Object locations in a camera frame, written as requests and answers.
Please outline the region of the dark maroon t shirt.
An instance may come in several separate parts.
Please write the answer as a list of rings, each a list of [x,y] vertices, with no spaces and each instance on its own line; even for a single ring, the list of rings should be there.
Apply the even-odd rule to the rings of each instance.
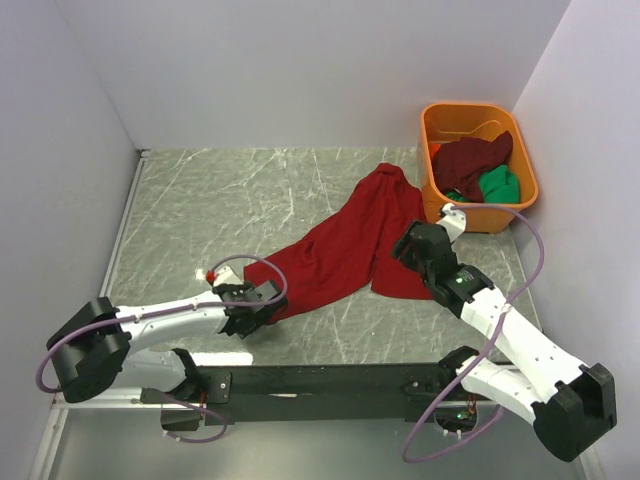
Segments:
[[[498,165],[507,166],[512,149],[513,138],[508,131],[501,133],[492,141],[464,137],[442,144],[440,150],[432,156],[434,180],[439,172],[449,172],[451,169],[461,167],[482,167],[492,170]]]

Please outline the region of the green t shirt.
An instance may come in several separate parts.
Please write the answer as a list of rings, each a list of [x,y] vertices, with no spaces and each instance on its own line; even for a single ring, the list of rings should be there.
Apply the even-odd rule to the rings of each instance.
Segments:
[[[517,204],[520,184],[506,165],[492,170],[461,167],[439,172],[436,185],[449,199],[459,203]]]

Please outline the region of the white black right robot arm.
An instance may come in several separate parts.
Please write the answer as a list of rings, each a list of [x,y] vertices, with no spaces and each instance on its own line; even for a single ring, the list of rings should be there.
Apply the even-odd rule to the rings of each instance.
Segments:
[[[435,224],[414,221],[392,256],[421,277],[433,299],[483,334],[512,363],[460,347],[440,362],[441,398],[467,392],[494,401],[533,427],[543,446],[570,462],[617,424],[615,381],[603,365],[587,365],[527,320],[480,270],[457,260],[452,242],[464,217]]]

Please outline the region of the bright red t shirt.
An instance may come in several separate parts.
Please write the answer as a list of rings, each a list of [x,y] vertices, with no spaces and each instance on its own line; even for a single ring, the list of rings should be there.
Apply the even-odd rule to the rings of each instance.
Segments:
[[[426,220],[420,190],[400,167],[379,164],[337,213],[266,258],[288,283],[288,305],[268,323],[316,310],[365,286],[384,297],[430,300],[420,276],[391,257],[415,220]]]

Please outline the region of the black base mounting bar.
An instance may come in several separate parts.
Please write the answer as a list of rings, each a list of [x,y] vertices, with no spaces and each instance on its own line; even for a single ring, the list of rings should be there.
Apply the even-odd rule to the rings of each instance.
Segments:
[[[204,404],[233,424],[260,421],[415,421],[453,379],[436,363],[210,366]]]

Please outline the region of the orange plastic laundry basket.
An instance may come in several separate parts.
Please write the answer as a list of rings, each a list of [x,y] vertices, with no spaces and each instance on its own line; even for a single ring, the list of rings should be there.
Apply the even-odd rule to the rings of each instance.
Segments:
[[[521,211],[538,185],[515,118],[491,104],[435,103],[421,114],[417,150],[426,218],[441,208],[498,204]]]

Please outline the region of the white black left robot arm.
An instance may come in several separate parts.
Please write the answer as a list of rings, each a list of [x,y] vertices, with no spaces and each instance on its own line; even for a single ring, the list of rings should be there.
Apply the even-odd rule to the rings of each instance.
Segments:
[[[154,346],[200,333],[244,338],[287,304],[287,286],[223,283],[196,296],[145,306],[120,306],[107,297],[86,303],[47,342],[58,392],[81,403],[106,390],[155,389],[186,402],[207,382],[191,354]]]

